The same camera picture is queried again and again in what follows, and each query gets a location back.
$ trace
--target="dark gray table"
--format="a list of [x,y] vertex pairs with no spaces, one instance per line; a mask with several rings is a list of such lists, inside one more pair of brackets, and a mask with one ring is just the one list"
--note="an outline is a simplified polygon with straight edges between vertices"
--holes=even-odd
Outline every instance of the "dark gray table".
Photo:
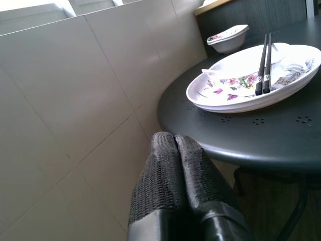
[[[262,44],[264,36],[243,48]],[[321,17],[277,30],[274,42],[321,49]],[[157,115],[165,131],[194,138],[211,158],[244,167],[321,173],[321,72],[302,90],[269,107],[219,114],[194,106],[185,95],[189,83],[215,62],[217,55],[195,65],[162,95]]]

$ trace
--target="perforated table surface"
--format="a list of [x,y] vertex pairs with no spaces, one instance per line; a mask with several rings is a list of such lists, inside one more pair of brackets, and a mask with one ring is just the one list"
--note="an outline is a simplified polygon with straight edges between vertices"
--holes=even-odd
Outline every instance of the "perforated table surface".
[[[244,48],[262,44],[264,35]],[[321,18],[273,33],[274,42],[321,49]],[[211,158],[245,167],[289,172],[321,172],[321,71],[302,90],[269,107],[244,113],[211,113],[186,98],[189,83],[218,55],[195,65],[163,93],[157,108],[163,130],[195,139]]]

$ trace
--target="metal table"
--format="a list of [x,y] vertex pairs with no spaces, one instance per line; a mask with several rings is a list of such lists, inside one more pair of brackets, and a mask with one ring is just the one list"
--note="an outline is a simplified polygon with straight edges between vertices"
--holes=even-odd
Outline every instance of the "metal table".
[[[264,34],[243,48],[262,44]],[[321,17],[299,22],[273,33],[274,42],[311,45],[321,49]],[[302,214],[306,173],[321,173],[321,71],[302,90],[269,107],[245,113],[206,112],[186,98],[189,83],[215,62],[217,55],[195,65],[163,93],[157,108],[163,130],[195,139],[219,161],[245,168],[301,173],[298,205],[278,240],[286,240]]]

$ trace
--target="table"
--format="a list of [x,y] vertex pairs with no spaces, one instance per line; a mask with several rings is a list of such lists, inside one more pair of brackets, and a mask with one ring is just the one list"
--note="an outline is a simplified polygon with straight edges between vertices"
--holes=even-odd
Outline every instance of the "table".
[[[257,36],[243,48],[262,44],[263,39],[264,34]],[[275,31],[273,41],[321,49],[321,16]],[[158,121],[165,131],[192,137],[211,158],[241,166],[234,173],[240,190],[242,171],[259,170],[267,178],[274,177],[262,170],[295,173],[295,179],[276,178],[294,180],[299,187],[297,206],[277,239],[287,240],[306,206],[307,173],[321,173],[321,71],[305,88],[272,106],[234,114],[203,111],[186,98],[186,88],[202,68],[224,57],[205,59],[176,79],[160,98]]]

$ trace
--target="white plate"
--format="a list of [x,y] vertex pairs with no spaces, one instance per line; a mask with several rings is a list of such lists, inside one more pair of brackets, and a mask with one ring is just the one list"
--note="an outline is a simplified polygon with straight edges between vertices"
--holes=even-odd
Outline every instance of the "white plate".
[[308,65],[308,70],[295,81],[281,84],[278,81],[278,84],[274,85],[276,89],[269,94],[252,97],[238,96],[229,101],[217,96],[204,97],[199,93],[200,90],[206,86],[208,76],[201,74],[188,86],[186,90],[187,98],[204,110],[222,113],[244,112],[277,103],[306,86],[318,71],[321,64],[321,51],[319,49],[306,45],[292,45],[287,58],[295,59],[298,58],[298,56],[300,57],[300,61],[313,60],[313,62]]
[[[211,70],[222,73],[221,78],[237,78],[259,70],[263,45],[248,48],[232,54],[211,66]],[[289,52],[286,43],[274,43],[271,51],[271,64],[281,61]]]

